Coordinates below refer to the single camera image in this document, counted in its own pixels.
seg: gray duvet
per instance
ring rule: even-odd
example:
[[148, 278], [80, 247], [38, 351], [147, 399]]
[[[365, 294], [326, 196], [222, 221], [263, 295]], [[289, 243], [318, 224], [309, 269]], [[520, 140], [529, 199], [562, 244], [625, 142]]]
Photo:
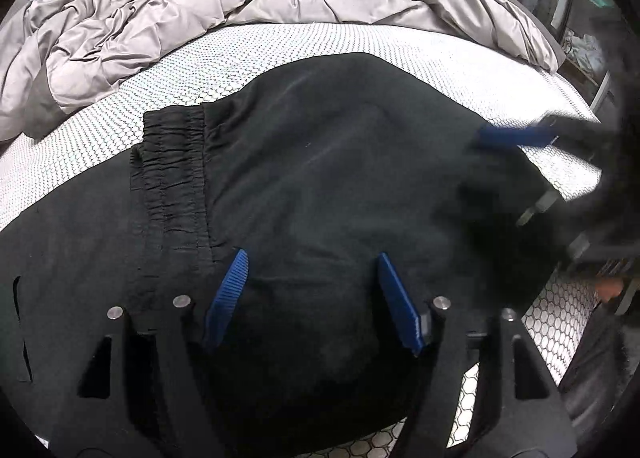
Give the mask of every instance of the gray duvet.
[[34, 0], [0, 29], [0, 140], [42, 138], [186, 42], [254, 22], [399, 25], [467, 38], [552, 73], [564, 60], [513, 0]]

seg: crumpled blanket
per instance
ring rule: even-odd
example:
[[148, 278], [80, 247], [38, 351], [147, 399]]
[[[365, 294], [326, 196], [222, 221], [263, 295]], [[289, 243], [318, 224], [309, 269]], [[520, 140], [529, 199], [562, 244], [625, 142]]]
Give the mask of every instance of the crumpled blanket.
[[554, 47], [509, 0], [34, 0], [0, 30], [0, 140], [43, 138], [120, 82], [221, 25], [390, 24], [468, 38], [554, 73]]

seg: honeycomb patterned sheet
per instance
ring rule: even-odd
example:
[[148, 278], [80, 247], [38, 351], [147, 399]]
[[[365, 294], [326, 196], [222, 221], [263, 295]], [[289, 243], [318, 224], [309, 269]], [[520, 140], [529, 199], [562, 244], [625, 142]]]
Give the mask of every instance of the honeycomb patterned sheet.
[[[560, 75], [478, 44], [410, 28], [337, 24], [257, 24], [222, 28], [186, 44], [120, 90], [80, 110], [40, 142], [18, 137], [0, 157], [0, 229], [73, 176], [142, 141], [145, 111], [212, 102], [281, 64], [319, 55], [366, 52], [433, 86], [494, 125], [523, 126], [549, 111], [594, 120]], [[596, 186], [598, 170], [553, 147], [524, 148], [565, 198]], [[556, 383], [596, 305], [586, 283], [552, 276], [522, 318]], [[463, 378], [449, 445], [466, 440], [478, 366]], [[385, 458], [403, 421], [300, 458]]]

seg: silver screw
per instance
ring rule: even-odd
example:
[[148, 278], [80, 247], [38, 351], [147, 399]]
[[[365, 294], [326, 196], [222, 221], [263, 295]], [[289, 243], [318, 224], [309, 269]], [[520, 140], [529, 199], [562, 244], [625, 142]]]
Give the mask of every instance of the silver screw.
[[449, 308], [451, 308], [451, 301], [446, 297], [444, 297], [444, 295], [438, 295], [433, 300], [433, 305], [438, 310], [448, 310]]
[[177, 295], [174, 297], [174, 306], [176, 308], [184, 308], [191, 304], [191, 297], [188, 295]]
[[112, 306], [107, 310], [107, 317], [112, 320], [116, 320], [122, 317], [124, 310], [120, 306]]
[[504, 310], [502, 310], [502, 318], [506, 321], [509, 321], [510, 323], [514, 322], [517, 317], [518, 315], [511, 308], [505, 308]]

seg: ridged blue pad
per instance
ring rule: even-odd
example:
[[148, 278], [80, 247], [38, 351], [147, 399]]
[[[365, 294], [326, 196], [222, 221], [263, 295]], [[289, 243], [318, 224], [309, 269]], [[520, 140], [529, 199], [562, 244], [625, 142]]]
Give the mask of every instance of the ridged blue pad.
[[478, 131], [478, 139], [484, 144], [494, 146], [530, 145], [546, 147], [554, 141], [556, 135], [546, 127], [482, 127]]
[[240, 249], [207, 310], [203, 340], [205, 349], [212, 351], [222, 343], [248, 275], [249, 256]]
[[402, 346], [418, 356], [426, 346], [420, 331], [420, 316], [396, 274], [396, 269], [384, 252], [378, 256], [378, 282]]

